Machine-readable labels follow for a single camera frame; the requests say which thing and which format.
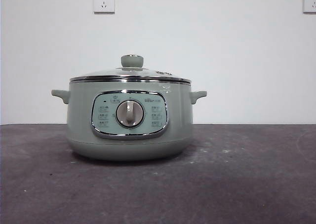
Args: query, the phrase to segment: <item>lid knob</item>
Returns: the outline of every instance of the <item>lid knob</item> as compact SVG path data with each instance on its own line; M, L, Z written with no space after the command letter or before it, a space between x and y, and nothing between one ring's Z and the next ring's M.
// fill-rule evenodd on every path
M120 57L120 62L123 67L142 67L144 58L142 56L129 54Z

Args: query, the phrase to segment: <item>rotary dial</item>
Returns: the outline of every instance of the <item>rotary dial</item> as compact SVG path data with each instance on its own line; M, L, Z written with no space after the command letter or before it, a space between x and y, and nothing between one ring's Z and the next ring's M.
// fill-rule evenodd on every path
M117 119L124 127L135 127L143 120L142 106L134 100L121 103L117 109Z

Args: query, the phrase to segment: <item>pot base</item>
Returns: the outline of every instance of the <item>pot base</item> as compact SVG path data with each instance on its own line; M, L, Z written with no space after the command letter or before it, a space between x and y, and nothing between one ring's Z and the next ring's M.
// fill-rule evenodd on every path
M135 144L107 145L68 140L74 152L93 159L108 161L139 161L175 155L184 150L192 141L185 138L178 141Z

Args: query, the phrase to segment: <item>pot handle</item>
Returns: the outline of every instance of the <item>pot handle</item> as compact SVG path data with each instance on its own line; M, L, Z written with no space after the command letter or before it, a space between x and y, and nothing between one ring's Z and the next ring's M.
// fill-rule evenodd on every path
M195 104L197 102L197 99L206 97L206 95L207 95L207 92L204 90L190 92L191 104Z
M69 103L70 91L68 91L68 90L52 90L51 95L62 98L64 104Z

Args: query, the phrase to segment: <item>electrical outlet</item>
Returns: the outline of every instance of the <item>electrical outlet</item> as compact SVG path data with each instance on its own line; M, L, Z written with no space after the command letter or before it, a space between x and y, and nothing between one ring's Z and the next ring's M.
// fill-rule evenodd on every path
M304 13L316 13L316 0L304 0Z
M114 13L115 0L93 0L94 13Z

